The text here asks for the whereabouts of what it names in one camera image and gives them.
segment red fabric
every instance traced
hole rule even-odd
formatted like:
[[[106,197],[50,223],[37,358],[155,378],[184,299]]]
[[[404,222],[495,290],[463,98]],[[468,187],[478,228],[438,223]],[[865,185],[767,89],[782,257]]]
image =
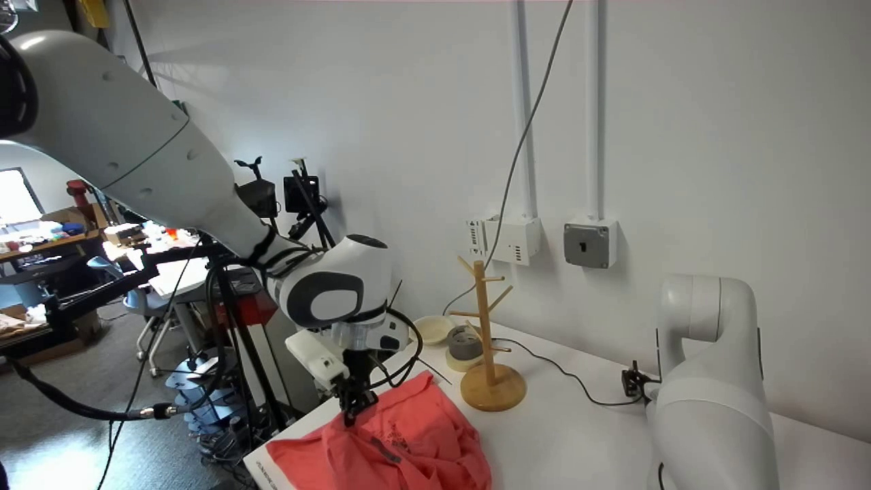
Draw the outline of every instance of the red fabric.
[[[487,490],[480,432],[431,373],[388,393],[355,428],[335,416],[268,452],[299,490]]]

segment white robotic arm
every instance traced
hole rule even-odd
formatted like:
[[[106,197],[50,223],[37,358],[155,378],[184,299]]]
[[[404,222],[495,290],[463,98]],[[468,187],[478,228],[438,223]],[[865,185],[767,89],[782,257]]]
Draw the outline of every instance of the white robotic arm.
[[[295,318],[290,349],[322,386],[350,377],[344,352],[400,349],[388,330],[389,254],[347,236],[299,257],[235,194],[235,174],[192,117],[75,34],[27,34],[0,51],[0,140],[37,147],[144,217],[205,232],[268,269],[268,290]]]
[[[686,360],[686,339],[713,347]],[[665,378],[648,416],[668,479],[679,490],[780,490],[754,292],[727,277],[671,277],[660,341]]]

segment window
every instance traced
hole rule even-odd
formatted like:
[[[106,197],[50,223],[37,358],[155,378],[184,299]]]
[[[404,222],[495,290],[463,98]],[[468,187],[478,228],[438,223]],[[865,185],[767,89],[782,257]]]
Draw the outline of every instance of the window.
[[[0,226],[45,216],[23,168],[0,168],[0,197]]]

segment wall socket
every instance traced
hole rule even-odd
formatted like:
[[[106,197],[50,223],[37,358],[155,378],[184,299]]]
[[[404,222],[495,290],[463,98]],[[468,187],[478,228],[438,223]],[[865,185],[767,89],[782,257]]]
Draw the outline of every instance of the wall socket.
[[[618,265],[618,222],[565,223],[565,257],[569,265],[610,269]]]
[[[472,239],[472,257],[486,261],[495,246],[499,216],[473,217],[467,226]],[[494,261],[532,265],[541,247],[541,234],[546,228],[539,217],[506,217]]]

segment cable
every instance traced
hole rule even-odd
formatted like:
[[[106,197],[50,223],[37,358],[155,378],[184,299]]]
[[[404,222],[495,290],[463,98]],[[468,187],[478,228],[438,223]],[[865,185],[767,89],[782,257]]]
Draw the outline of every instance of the cable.
[[[322,247],[306,247],[299,257],[283,261],[283,268],[277,273],[268,273],[269,277],[283,277],[291,269],[297,269],[302,261],[307,261],[312,257],[322,254]]]
[[[299,197],[306,198],[306,207],[307,207],[312,217],[317,222],[317,228],[320,228],[320,234],[322,234],[322,246],[324,246],[324,247],[335,247],[335,239],[332,239],[332,234],[329,234],[329,228],[326,228],[320,207],[317,207],[317,204],[307,198],[307,194],[306,194],[302,181],[307,181],[307,174],[302,174],[302,173],[295,168],[295,178],[297,178],[295,183],[297,183],[297,187],[299,187]]]
[[[461,302],[463,298],[468,298],[473,292],[473,287],[468,287],[467,292],[461,292],[457,298],[453,298],[445,307],[441,315],[446,315],[453,310],[456,302]]]
[[[162,313],[162,321],[167,321],[167,315],[170,315],[170,310],[173,310],[173,305],[175,305],[175,298],[178,298],[181,283],[184,283],[184,277],[185,277],[185,273],[188,273],[188,265],[192,265],[192,261],[185,261],[181,277],[178,277],[175,287],[173,287],[173,295],[170,295],[170,302],[167,302],[167,307],[165,307],[165,313]],[[126,405],[126,411],[124,411],[126,416],[132,416],[132,409],[135,409],[135,403],[136,403],[144,364],[148,364],[148,363],[141,360],[141,363],[140,363],[136,382],[135,382],[135,390],[132,390],[132,398],[128,398],[128,405]],[[111,437],[111,420],[110,420],[110,454],[106,454],[106,464],[105,464],[105,475],[102,475],[99,490],[106,484],[106,477],[110,477],[110,469],[111,469],[111,460],[114,460],[114,447],[117,447],[117,438],[121,438],[124,430],[126,430],[126,420],[121,420],[117,432]]]
[[[656,479],[660,479],[660,490],[665,490],[665,464],[660,464]]]
[[[400,283],[392,290],[392,298],[389,298],[388,307],[392,307],[392,305],[399,302],[399,298],[400,298],[400,292],[404,292],[404,283],[405,283],[405,281],[400,281]]]
[[[431,364],[429,360],[419,358],[419,363],[433,370],[441,382],[453,383],[435,364]]]
[[[384,386],[384,383],[396,383],[396,386],[405,383],[409,373],[415,370],[415,363],[426,352],[426,341],[423,341],[419,330],[415,328],[415,321],[409,315],[404,315],[400,310],[396,310],[396,307],[388,307],[388,313],[400,318],[415,333],[418,347],[415,347],[415,354],[396,373],[389,373],[381,382],[375,382],[373,390]]]
[[[50,398],[52,403],[64,405],[67,411],[71,411],[71,413],[77,413],[77,416],[84,416],[84,420],[110,420],[110,423],[141,420],[140,413],[105,411],[105,409],[84,405],[84,403],[69,398],[67,393],[60,393],[58,386],[37,378],[31,369],[20,364],[20,360],[9,358],[9,363],[12,363],[12,369],[15,369],[27,383],[33,383],[45,398]]]
[[[136,49],[140,49],[140,57],[141,57],[141,68],[144,68],[144,73],[148,73],[148,81],[151,81],[154,87],[159,87],[159,79],[155,79],[155,70],[154,70],[154,60],[151,60],[148,51],[144,51],[141,34],[140,34],[140,23],[136,23],[136,13],[135,13],[132,0],[126,0],[126,12],[128,12],[128,23],[132,23],[132,31],[135,31],[135,40],[136,40]]]
[[[389,373],[381,360],[375,360],[375,364],[380,364],[380,370],[384,373],[384,378],[388,378],[389,386],[400,386],[400,383],[392,382],[396,373]]]
[[[593,405],[637,405],[637,401],[596,401],[596,398],[592,394],[589,383],[586,383],[578,373],[567,370],[562,363],[537,354],[533,349],[522,347],[522,343],[514,341],[514,339],[494,339],[494,341],[499,341],[499,343],[514,343],[514,347],[520,347],[525,354],[537,358],[539,363],[554,364],[562,377],[574,378],[574,382],[581,383],[582,394],[586,394]]]
[[[554,38],[554,46],[551,46],[551,54],[548,54],[548,66],[546,66],[546,77],[541,77],[537,102],[533,102],[533,106],[532,106],[532,111],[528,111],[528,117],[525,117],[522,133],[520,133],[520,140],[518,140],[518,147],[514,147],[514,156],[512,156],[512,167],[509,167],[509,178],[506,178],[506,185],[503,185],[503,192],[501,192],[499,223],[495,223],[494,247],[490,247],[490,254],[487,254],[486,269],[490,268],[490,261],[494,261],[494,257],[495,257],[495,251],[499,251],[499,239],[501,239],[501,228],[503,228],[503,222],[506,222],[506,204],[509,204],[509,197],[512,197],[512,183],[514,183],[514,173],[518,173],[518,163],[520,163],[520,153],[522,153],[522,147],[525,147],[525,141],[528,141],[528,133],[532,133],[533,121],[537,121],[537,115],[539,115],[541,98],[546,98],[546,94],[548,94],[548,81],[551,81],[551,73],[554,73],[554,64],[556,64],[556,54],[558,54],[558,49],[562,49],[565,31],[567,31],[567,23],[569,23],[573,9],[574,9],[574,0],[567,0],[567,9],[565,9],[565,13],[562,13],[562,26],[558,26],[558,31],[556,31],[556,38]],[[472,295],[472,292],[473,292],[473,287],[467,290],[463,295],[457,295],[456,299],[449,299],[446,307],[445,307],[445,313],[446,313],[456,302],[461,302],[467,295]]]

